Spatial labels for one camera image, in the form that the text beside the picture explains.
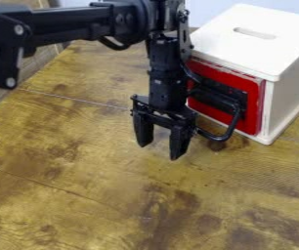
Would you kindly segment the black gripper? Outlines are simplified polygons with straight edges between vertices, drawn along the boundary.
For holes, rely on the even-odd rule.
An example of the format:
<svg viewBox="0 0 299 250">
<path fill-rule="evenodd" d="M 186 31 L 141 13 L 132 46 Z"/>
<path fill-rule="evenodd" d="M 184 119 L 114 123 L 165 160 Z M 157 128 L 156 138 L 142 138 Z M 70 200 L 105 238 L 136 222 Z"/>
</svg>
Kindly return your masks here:
<svg viewBox="0 0 299 250">
<path fill-rule="evenodd" d="M 188 76 L 182 68 L 178 39 L 158 35 L 148 42 L 149 93 L 134 95 L 133 125 L 140 147 L 153 141 L 153 126 L 170 129 L 169 158 L 178 159 L 193 137 L 196 114 L 186 108 Z"/>
</svg>

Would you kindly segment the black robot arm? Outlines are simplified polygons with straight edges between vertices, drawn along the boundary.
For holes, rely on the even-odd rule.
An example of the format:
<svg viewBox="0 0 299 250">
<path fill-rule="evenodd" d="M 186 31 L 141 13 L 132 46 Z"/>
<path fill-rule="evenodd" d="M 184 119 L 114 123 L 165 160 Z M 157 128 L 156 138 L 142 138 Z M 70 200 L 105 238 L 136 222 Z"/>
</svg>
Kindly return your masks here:
<svg viewBox="0 0 299 250">
<path fill-rule="evenodd" d="M 21 59 L 45 45 L 86 40 L 122 51 L 145 42 L 149 94 L 132 97 L 137 143 L 152 143 L 154 126 L 169 129 L 169 157 L 177 159 L 196 131 L 196 114 L 185 107 L 193 49 L 188 17 L 185 0 L 100 0 L 40 10 L 0 4 L 0 88 L 17 87 Z"/>
</svg>

